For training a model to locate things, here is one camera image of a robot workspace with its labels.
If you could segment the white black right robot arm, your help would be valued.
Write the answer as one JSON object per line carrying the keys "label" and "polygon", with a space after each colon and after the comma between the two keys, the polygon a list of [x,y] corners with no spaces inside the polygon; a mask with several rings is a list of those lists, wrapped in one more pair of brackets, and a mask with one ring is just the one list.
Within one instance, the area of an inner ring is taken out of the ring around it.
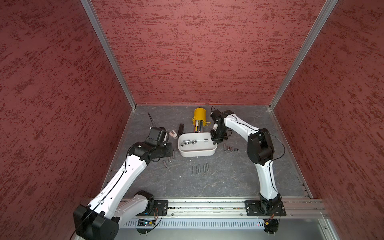
{"label": "white black right robot arm", "polygon": [[213,108],[211,119],[214,122],[211,130],[214,144],[227,140],[228,130],[236,132],[247,141],[247,155],[256,166],[260,183],[260,211],[266,216],[282,215],[282,196],[277,190],[273,174],[275,148],[270,132],[248,124],[230,110],[221,112]]}

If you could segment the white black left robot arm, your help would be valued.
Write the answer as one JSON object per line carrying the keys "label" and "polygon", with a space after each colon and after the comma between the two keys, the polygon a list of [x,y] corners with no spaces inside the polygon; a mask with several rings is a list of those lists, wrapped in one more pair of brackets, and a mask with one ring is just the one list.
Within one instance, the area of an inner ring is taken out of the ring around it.
{"label": "white black left robot arm", "polygon": [[79,205],[74,211],[74,233],[84,240],[113,240],[119,232],[119,222],[137,215],[153,216],[157,227],[168,213],[167,201],[157,203],[152,194],[139,191],[124,205],[120,202],[149,163],[171,157],[173,151],[171,143],[132,145],[121,168],[104,189],[87,206]]}

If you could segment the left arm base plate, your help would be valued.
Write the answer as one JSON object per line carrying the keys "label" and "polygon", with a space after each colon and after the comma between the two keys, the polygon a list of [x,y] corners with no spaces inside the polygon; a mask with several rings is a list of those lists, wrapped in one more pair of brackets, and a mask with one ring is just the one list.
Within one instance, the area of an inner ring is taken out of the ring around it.
{"label": "left arm base plate", "polygon": [[166,216],[168,213],[168,200],[149,200],[143,216]]}

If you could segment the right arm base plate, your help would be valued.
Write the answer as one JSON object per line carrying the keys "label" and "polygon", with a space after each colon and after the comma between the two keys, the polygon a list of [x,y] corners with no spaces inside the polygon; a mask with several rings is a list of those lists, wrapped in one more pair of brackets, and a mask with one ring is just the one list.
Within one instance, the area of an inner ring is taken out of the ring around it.
{"label": "right arm base plate", "polygon": [[281,201],[245,201],[248,217],[286,217],[287,213]]}

